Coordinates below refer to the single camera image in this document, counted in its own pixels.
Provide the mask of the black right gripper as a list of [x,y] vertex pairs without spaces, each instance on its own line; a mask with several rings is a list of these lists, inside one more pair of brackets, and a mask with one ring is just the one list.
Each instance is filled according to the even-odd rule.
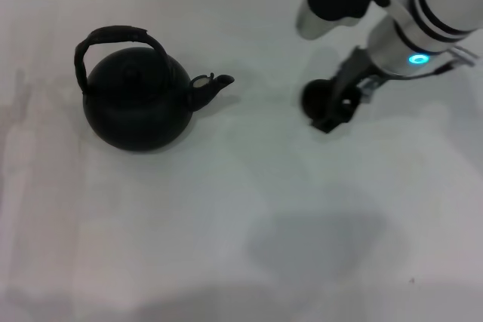
[[365,48],[355,48],[344,60],[331,91],[331,105],[339,109],[322,108],[312,117],[312,126],[329,134],[343,123],[349,123],[360,103],[383,83],[383,72],[375,66]]

